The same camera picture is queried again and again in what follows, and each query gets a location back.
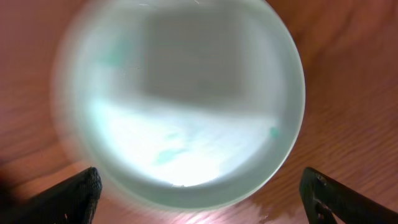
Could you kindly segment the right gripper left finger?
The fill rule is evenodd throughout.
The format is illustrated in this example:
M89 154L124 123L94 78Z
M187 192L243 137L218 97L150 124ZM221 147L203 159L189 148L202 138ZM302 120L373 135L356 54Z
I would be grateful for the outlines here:
M102 187L97 168L89 167L22 202L1 178L1 224L91 224Z

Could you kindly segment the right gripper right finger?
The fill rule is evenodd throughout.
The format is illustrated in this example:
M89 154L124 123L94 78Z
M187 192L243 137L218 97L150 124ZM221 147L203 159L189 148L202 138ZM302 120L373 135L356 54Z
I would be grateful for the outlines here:
M335 224L336 217L349 224L397 223L397 212L311 167L303 171L299 192L309 224Z

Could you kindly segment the mint green plate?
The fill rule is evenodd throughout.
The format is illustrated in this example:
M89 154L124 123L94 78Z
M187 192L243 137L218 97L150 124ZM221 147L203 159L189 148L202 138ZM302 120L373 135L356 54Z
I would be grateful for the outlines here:
M214 210L264 186L302 127L295 42L265 1L87 1L60 41L52 115L116 200Z

